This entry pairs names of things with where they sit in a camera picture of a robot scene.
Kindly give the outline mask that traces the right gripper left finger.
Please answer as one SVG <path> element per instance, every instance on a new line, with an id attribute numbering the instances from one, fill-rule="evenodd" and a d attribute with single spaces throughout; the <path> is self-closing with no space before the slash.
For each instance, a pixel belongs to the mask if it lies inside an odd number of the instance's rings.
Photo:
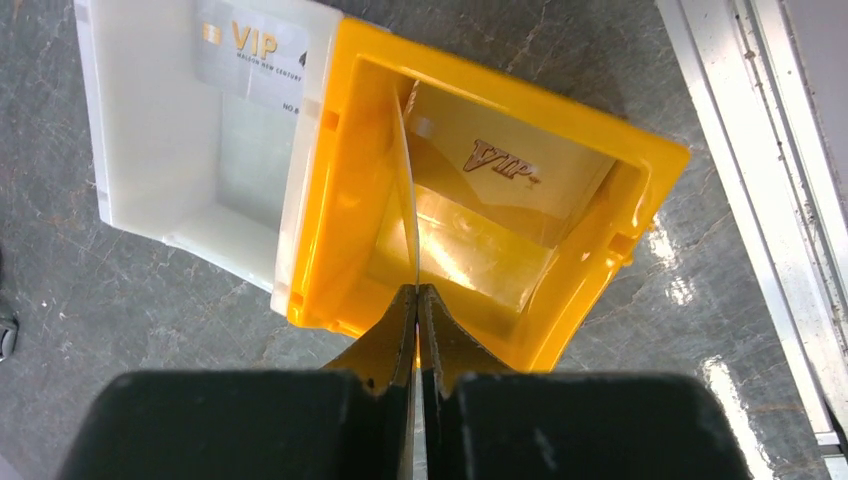
<path id="1" fill-rule="evenodd" d="M 417 292 L 318 369 L 134 371 L 92 403 L 63 479 L 409 479 Z"/>

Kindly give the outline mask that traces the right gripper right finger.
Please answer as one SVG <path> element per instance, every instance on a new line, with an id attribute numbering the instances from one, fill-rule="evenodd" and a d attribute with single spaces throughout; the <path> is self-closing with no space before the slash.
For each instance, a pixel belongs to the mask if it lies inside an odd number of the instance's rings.
<path id="1" fill-rule="evenodd" d="M 520 373 L 418 293 L 432 479 L 746 479 L 723 408 L 666 372 Z"/>

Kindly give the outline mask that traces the gold credit card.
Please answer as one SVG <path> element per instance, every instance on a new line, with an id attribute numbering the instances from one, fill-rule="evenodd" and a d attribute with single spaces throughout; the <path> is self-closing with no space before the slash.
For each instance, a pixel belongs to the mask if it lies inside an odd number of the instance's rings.
<path id="1" fill-rule="evenodd" d="M 547 248 L 579 223 L 616 163 L 423 83 L 404 115 L 417 184 Z"/>

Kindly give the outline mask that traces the orange VIP credit card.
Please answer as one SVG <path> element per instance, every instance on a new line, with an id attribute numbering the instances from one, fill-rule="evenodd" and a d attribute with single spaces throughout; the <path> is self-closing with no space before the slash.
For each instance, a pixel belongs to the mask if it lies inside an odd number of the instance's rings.
<path id="1" fill-rule="evenodd" d="M 401 105 L 401 96 L 396 88 L 391 92 L 391 156 L 395 163 L 396 184 L 399 197 L 400 216 L 403 223 L 410 275 L 415 290 L 420 285 L 419 231 L 415 204 L 409 148 Z"/>

